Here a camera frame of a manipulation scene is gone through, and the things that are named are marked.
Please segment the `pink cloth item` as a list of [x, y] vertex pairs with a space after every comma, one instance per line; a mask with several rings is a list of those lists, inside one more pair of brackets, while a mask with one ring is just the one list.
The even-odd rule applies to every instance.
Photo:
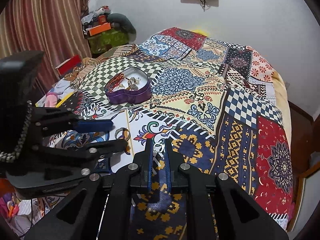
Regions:
[[48, 92], [46, 94], [46, 99], [45, 99], [44, 106], [45, 107], [54, 108], [57, 105], [57, 101], [58, 101], [57, 94], [54, 93], [54, 92]]

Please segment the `red white box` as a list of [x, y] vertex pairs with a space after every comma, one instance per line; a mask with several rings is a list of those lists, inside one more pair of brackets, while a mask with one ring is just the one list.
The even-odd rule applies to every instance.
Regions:
[[79, 55], [74, 55], [73, 57], [63, 61], [55, 69], [57, 70], [60, 77], [73, 71], [75, 67], [82, 66], [82, 59]]

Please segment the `striped brown orange blanket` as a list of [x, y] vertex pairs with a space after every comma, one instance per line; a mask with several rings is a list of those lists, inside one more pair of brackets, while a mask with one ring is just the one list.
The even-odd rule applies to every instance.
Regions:
[[72, 67], [71, 70], [62, 78], [67, 81], [82, 79], [99, 64], [113, 57], [125, 56], [134, 49], [137, 49], [137, 46], [135, 44], [127, 44], [123, 46], [114, 47], [109, 51], [101, 54], [96, 59], [86, 57], [82, 60], [80, 66]]

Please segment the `striped red brown curtain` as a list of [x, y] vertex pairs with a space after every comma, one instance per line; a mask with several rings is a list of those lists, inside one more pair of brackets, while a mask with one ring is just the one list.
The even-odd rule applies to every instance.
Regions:
[[59, 79], [57, 65], [74, 55], [89, 57], [81, 18], [89, 0], [8, 0], [1, 11], [1, 57], [41, 50], [36, 87], [48, 91]]

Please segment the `purple heart-shaped tin box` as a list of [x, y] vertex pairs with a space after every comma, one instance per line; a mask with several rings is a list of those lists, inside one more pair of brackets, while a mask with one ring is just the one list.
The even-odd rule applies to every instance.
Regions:
[[136, 67], [130, 67], [112, 77], [105, 85], [105, 94], [112, 105], [121, 103], [140, 104], [151, 98], [151, 82]]

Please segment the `colourful patchwork bedspread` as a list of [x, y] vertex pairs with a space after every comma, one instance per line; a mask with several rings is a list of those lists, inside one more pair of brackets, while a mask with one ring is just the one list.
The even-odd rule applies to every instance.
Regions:
[[[96, 66], [64, 102], [85, 119], [111, 119], [109, 133], [63, 132], [54, 148], [128, 138], [125, 153], [100, 160], [116, 172], [154, 143], [172, 148], [201, 172], [228, 174], [283, 229], [292, 207], [291, 117], [281, 76], [250, 46], [179, 28], [165, 29], [125, 56]], [[142, 70], [152, 95], [139, 105], [110, 104], [105, 85], [130, 67]]]

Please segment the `green patterned covered stand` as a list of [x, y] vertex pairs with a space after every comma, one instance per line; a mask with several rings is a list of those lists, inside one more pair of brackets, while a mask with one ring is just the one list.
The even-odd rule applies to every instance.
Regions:
[[122, 30], [110, 29], [88, 38], [92, 54], [100, 54], [113, 47], [128, 44], [129, 36]]

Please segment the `orange box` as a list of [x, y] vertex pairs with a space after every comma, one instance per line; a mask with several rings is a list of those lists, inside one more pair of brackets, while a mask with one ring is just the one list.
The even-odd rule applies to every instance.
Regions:
[[110, 30], [111, 29], [111, 24], [110, 23], [104, 23], [101, 25], [97, 25], [96, 27], [89, 28], [87, 33], [89, 36], [94, 36], [99, 33], [102, 33], [104, 31]]

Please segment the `dark grey plush pillow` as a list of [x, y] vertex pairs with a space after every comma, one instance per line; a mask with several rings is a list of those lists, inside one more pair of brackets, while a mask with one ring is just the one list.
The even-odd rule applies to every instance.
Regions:
[[130, 42], [135, 41], [137, 35], [136, 29], [125, 15], [112, 13], [108, 15], [107, 21], [111, 24], [112, 28], [126, 32]]

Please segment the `yellow plush toy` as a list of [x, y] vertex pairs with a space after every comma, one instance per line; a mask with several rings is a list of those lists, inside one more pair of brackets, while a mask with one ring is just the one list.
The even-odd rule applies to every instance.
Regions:
[[192, 29], [191, 30], [194, 33], [197, 33], [199, 35], [203, 35], [203, 36], [209, 36], [208, 32], [202, 30], [202, 29]]

